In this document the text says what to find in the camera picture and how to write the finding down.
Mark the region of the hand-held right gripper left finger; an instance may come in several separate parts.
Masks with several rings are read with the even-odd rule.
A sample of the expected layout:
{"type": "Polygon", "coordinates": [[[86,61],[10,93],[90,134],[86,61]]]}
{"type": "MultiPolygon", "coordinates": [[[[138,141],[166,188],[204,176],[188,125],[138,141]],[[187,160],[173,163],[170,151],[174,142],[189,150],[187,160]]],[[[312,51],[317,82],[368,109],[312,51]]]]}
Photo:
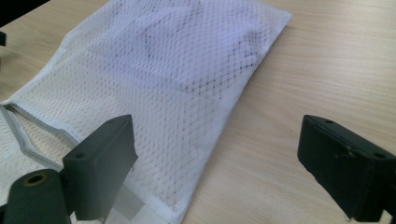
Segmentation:
{"type": "Polygon", "coordinates": [[[63,157],[67,210],[78,220],[107,217],[136,160],[132,117],[103,123],[63,157]]]}

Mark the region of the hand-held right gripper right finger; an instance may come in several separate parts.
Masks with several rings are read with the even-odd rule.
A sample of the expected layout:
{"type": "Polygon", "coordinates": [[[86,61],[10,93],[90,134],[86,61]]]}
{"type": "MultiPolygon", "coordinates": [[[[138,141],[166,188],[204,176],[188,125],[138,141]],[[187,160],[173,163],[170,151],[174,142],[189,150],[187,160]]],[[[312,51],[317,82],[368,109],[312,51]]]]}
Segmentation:
{"type": "Polygon", "coordinates": [[[396,222],[396,155],[340,124],[305,115],[297,157],[347,217],[396,222]]]}

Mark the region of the white mesh laundry bag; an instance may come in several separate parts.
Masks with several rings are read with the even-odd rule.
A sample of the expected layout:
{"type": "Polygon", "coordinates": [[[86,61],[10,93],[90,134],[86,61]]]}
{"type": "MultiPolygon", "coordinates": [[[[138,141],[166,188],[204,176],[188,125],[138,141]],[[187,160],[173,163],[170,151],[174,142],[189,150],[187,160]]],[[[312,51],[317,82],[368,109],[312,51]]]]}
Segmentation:
{"type": "MultiPolygon", "coordinates": [[[[123,0],[108,0],[71,30],[38,74],[0,103],[0,204],[18,177],[58,168],[64,154],[105,121],[130,115],[137,161],[108,222],[181,224],[248,79],[234,83],[219,101],[188,101],[174,93],[156,98],[142,90],[130,97],[86,50],[105,24],[96,14],[114,1],[123,0]]],[[[290,20],[288,12],[271,8],[274,39],[267,52],[290,20]]]]}

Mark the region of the purple cloth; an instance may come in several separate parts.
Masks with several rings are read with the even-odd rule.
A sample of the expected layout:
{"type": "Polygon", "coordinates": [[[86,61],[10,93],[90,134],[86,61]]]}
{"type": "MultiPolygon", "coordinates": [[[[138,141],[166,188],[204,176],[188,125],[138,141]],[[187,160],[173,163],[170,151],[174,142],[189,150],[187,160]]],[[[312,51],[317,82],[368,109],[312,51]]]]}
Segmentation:
{"type": "Polygon", "coordinates": [[[174,93],[219,101],[245,82],[273,41],[273,9],[255,0],[123,0],[86,50],[133,97],[174,93]]]}

